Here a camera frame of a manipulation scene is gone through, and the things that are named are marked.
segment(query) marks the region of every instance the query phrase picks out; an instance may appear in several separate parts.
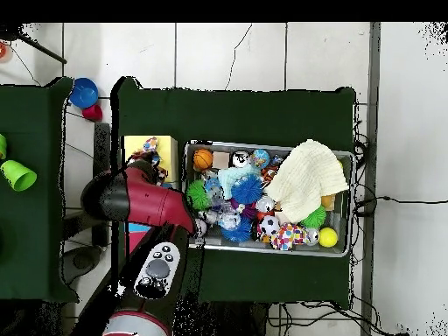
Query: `blue bowl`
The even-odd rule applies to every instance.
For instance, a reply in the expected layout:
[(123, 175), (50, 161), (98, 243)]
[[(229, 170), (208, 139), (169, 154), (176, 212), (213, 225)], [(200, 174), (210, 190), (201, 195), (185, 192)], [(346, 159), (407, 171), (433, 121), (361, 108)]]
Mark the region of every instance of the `blue bowl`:
[(93, 106), (98, 101), (98, 88), (90, 79), (81, 78), (74, 81), (70, 102), (80, 109)]

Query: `blue spiky ball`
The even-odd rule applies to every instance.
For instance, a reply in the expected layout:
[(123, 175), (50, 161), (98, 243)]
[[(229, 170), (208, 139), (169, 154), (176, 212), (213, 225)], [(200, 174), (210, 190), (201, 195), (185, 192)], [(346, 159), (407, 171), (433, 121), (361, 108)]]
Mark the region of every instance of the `blue spiky ball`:
[(221, 227), (220, 232), (222, 236), (231, 242), (245, 242), (250, 240), (250, 230), (252, 223), (249, 218), (241, 217), (241, 223), (237, 229), (228, 230)]
[(239, 204), (248, 205), (258, 201), (263, 194), (262, 181), (250, 174), (237, 180), (232, 186), (232, 197)]

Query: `table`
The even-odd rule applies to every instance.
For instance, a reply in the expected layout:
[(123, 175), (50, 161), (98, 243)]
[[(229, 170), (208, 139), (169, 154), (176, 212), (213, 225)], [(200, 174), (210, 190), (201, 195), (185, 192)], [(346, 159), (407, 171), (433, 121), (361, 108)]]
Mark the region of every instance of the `table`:
[[(353, 151), (354, 102), (355, 92), (347, 87), (335, 92), (207, 92), (142, 89), (135, 79), (121, 78), (111, 95), (112, 141), (169, 135), (178, 141), (179, 158), (191, 139), (293, 147), (312, 138), (332, 150)], [(123, 251), (122, 227), (119, 232)], [(200, 261), (201, 252), (189, 249), (184, 286), (198, 284)], [(349, 261), (349, 254), (324, 258), (206, 250), (199, 300), (333, 300), (347, 309)]]
[(58, 78), (45, 87), (0, 86), (6, 159), (38, 174), (36, 183), (23, 192), (13, 191), (0, 178), (0, 299), (77, 300), (60, 278), (62, 124), (73, 83)]

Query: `light blue ball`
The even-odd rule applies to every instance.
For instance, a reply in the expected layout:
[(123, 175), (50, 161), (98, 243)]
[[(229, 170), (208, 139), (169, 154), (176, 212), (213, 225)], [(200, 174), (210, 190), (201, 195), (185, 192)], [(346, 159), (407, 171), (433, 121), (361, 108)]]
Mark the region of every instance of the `light blue ball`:
[(221, 186), (220, 181), (218, 178), (209, 178), (206, 180), (206, 183), (204, 184), (204, 188), (206, 189), (206, 192), (210, 192), (212, 188), (217, 187), (219, 188)]
[(270, 163), (270, 155), (266, 150), (254, 150), (250, 160), (258, 169), (264, 169)]

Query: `green spiky ball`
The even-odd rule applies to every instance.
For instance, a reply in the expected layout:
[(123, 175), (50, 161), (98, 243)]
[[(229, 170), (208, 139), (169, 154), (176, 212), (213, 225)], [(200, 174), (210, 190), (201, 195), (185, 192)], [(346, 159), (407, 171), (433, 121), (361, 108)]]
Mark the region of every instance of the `green spiky ball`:
[(326, 221), (326, 209), (321, 205), (310, 213), (300, 224), (308, 228), (319, 228)]
[(210, 200), (204, 188), (204, 180), (195, 180), (186, 189), (186, 198), (194, 210), (206, 210), (210, 207)]

